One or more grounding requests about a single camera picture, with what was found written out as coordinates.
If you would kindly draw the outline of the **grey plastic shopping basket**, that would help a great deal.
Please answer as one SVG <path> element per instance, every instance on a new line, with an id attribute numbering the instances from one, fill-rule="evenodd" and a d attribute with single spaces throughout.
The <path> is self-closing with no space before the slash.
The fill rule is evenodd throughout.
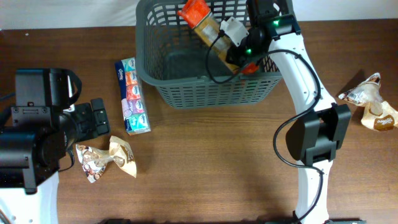
<path id="1" fill-rule="evenodd" d="M 178 16 L 185 1 L 139 1 L 136 7 L 136 68 L 176 109 L 262 101 L 282 79 L 266 57 L 258 72 L 228 78 L 231 71 Z"/>

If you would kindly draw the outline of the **multicolour tissue pack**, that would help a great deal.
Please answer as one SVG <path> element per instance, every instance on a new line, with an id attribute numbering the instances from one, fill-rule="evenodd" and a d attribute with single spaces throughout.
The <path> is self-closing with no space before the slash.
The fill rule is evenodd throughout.
<path id="1" fill-rule="evenodd" d="M 142 82 L 137 74 L 134 57 L 115 63 L 116 77 L 121 95 L 125 130 L 133 136 L 151 131 Z"/>

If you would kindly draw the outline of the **crumpled beige cookie bag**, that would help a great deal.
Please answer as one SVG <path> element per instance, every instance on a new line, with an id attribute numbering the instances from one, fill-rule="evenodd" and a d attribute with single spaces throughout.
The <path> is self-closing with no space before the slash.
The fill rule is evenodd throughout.
<path id="1" fill-rule="evenodd" d="M 116 136 L 109 139 L 107 151 L 95 147 L 77 144 L 78 160 L 90 183 L 94 183 L 104 174 L 106 166 L 114 162 L 122 171 L 137 177 L 136 160 L 130 144 Z"/>

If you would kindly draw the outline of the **beige snack bag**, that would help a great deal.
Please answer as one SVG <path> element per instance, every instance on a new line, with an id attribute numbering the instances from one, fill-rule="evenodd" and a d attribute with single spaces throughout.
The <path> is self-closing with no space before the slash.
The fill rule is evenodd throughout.
<path id="1" fill-rule="evenodd" d="M 374 131 L 388 131 L 397 127 L 397 111 L 382 98 L 380 73 L 374 73 L 358 86 L 338 95 L 338 98 L 364 107 L 361 124 Z"/>

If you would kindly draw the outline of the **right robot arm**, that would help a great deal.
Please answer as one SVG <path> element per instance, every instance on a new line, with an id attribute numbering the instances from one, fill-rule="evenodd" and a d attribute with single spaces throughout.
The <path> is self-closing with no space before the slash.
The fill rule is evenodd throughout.
<path id="1" fill-rule="evenodd" d="M 227 62 L 240 73 L 254 73 L 265 58 L 279 69 L 296 115 L 275 131 L 273 148 L 285 164 L 298 170 L 298 202 L 294 223 L 329 223 L 328 176 L 343 144 L 351 112 L 338 105 L 319 79 L 305 49 L 301 29 L 289 1 L 246 1 L 250 29 L 221 29 L 233 42 Z"/>

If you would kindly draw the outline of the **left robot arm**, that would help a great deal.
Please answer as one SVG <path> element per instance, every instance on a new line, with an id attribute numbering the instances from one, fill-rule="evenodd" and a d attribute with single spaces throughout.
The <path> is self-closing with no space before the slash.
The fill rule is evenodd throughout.
<path id="1" fill-rule="evenodd" d="M 60 160 L 110 132 L 101 98 L 79 104 L 82 82 L 63 68 L 22 68 L 16 103 L 1 112 L 1 223 L 58 223 Z"/>

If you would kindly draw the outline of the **orange pasta packet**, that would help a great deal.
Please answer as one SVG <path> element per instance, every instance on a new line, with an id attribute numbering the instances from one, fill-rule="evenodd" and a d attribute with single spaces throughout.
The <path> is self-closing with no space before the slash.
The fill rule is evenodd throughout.
<path id="1" fill-rule="evenodd" d="M 227 51 L 234 44 L 224 31 L 220 30 L 221 22 L 216 20 L 204 0 L 188 0 L 182 10 L 178 11 L 178 15 L 187 22 L 188 26 L 208 46 L 205 59 L 205 68 L 207 70 L 210 69 L 209 59 L 212 52 L 234 75 L 239 73 L 249 75 L 259 70 L 259 66 L 254 62 L 248 62 L 243 67 L 239 67 L 226 61 Z"/>

